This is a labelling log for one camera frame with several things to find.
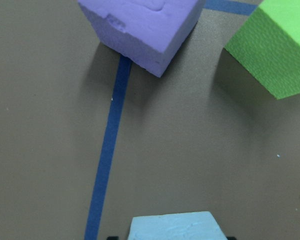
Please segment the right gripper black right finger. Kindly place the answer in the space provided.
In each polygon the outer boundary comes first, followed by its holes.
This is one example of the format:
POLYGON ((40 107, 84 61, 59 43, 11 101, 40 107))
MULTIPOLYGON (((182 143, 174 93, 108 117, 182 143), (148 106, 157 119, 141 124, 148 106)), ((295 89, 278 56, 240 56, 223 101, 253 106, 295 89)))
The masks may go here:
POLYGON ((227 240, 235 240, 234 236, 227 236, 226 238, 227 238, 227 240))

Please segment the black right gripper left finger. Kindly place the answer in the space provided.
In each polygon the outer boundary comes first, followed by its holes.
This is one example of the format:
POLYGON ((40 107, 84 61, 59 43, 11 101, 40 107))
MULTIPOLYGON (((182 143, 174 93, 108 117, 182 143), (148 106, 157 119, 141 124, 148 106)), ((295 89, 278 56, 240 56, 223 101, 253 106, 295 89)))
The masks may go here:
POLYGON ((119 236, 108 236, 106 240, 119 240, 119 236))

